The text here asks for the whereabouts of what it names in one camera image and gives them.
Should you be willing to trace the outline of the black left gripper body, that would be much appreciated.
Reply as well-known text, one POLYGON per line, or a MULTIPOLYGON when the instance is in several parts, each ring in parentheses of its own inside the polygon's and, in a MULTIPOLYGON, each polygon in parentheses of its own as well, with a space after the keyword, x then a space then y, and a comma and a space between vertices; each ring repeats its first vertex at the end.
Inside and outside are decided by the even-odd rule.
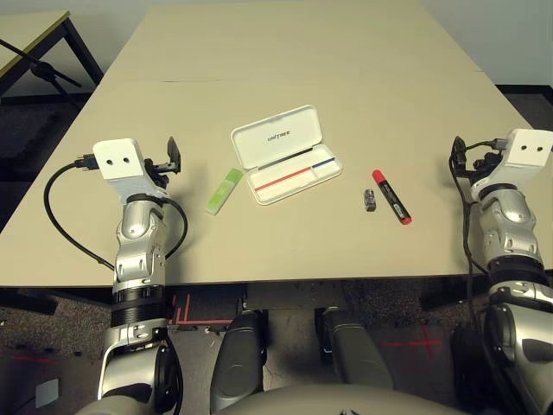
POLYGON ((153 183, 160 188, 166 188, 168 186, 169 178, 167 173, 178 173, 178 162, 169 162, 162 164, 154 164, 149 158, 144 160, 144 168, 147 175, 153 181, 153 183))

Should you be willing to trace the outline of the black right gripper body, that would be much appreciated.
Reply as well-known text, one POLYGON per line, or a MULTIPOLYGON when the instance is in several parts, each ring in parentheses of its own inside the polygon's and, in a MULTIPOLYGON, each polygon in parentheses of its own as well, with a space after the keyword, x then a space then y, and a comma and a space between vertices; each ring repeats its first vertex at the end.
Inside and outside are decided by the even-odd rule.
POLYGON ((473 162, 473 168, 467 168, 465 150, 457 151, 457 176, 458 177, 487 177, 501 162, 501 152, 487 152, 481 159, 473 162))

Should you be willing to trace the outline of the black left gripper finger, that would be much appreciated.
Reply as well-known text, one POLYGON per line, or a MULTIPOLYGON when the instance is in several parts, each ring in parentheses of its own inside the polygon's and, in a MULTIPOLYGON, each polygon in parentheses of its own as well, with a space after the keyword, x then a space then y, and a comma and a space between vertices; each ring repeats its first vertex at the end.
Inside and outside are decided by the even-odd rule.
POLYGON ((168 170, 173 173, 180 173, 181 172, 181 153, 173 137, 170 137, 168 140, 167 150, 168 150, 168 158, 169 158, 168 170))

